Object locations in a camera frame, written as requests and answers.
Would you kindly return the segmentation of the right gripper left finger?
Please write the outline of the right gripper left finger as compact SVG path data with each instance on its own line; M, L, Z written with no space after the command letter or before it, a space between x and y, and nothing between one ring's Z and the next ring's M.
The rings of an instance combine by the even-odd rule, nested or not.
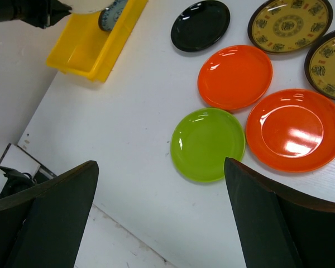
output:
M98 175L90 160L0 199L0 267L74 267Z

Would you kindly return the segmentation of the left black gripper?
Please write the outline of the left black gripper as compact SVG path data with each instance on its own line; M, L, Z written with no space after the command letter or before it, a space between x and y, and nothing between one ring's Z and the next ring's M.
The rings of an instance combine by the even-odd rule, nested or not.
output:
M70 15L71 10L55 0L0 0L0 22L20 20L45 29Z

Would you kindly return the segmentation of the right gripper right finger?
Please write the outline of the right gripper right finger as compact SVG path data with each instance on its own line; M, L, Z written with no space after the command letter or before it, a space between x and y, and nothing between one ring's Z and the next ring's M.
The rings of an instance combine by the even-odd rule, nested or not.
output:
M224 173L247 267L335 267L335 203L226 158Z

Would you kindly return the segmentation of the cream floral plate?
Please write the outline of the cream floral plate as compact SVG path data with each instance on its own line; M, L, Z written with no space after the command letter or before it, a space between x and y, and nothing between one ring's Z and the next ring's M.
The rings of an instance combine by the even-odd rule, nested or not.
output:
M110 6L114 0L59 0L62 4L70 7L74 14L90 14L102 11Z

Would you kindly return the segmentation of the blue white patterned plate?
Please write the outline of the blue white patterned plate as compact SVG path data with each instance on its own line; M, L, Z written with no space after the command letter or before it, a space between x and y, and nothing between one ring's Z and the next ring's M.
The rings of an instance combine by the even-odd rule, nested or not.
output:
M98 26L102 31L110 32L113 30L127 2L128 0L115 0L100 13Z

